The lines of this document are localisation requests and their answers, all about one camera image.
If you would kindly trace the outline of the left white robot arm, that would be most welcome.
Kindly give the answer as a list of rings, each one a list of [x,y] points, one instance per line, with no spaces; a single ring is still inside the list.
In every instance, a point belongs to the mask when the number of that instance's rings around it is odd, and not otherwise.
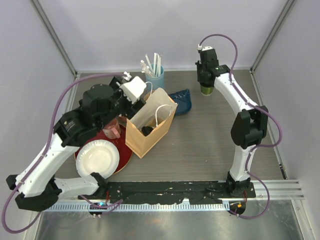
[[[146,83],[128,73],[116,74],[109,84],[95,84],[85,91],[79,107],[51,120],[44,149],[19,175],[9,175],[7,185],[21,210],[42,212],[58,200],[80,195],[100,200],[107,192],[106,177],[97,170],[87,176],[58,179],[60,166],[89,139],[119,115],[131,119],[144,105]]]

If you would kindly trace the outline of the brown paper cup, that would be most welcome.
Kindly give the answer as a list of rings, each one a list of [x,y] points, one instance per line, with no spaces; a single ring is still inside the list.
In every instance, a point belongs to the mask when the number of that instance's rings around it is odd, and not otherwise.
[[[154,128],[158,127],[158,125],[160,124],[160,120],[158,120],[158,118],[152,118],[150,119],[145,126],[151,126]]]

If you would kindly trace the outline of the green paper cup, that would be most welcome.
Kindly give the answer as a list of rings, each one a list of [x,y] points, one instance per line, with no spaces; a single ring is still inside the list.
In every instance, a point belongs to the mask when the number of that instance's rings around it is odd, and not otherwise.
[[[204,96],[210,96],[213,93],[214,87],[213,86],[204,86],[200,85],[200,92]]]

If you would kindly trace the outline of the brown paper bag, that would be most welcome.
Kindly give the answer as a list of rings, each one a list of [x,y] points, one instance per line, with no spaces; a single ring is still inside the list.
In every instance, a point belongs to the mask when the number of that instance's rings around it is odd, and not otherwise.
[[[145,98],[145,105],[126,122],[125,144],[139,158],[143,158],[168,133],[178,107],[160,87]]]

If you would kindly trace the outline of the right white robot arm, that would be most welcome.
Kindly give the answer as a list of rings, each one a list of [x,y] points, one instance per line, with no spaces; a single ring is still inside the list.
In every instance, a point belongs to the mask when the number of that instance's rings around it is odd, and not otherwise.
[[[233,198],[243,194],[250,186],[249,171],[257,146],[267,135],[268,109],[256,103],[242,90],[227,65],[220,65],[216,50],[211,46],[198,46],[200,59],[195,63],[197,81],[204,96],[218,90],[235,114],[230,135],[235,144],[232,166],[227,173],[226,193]]]

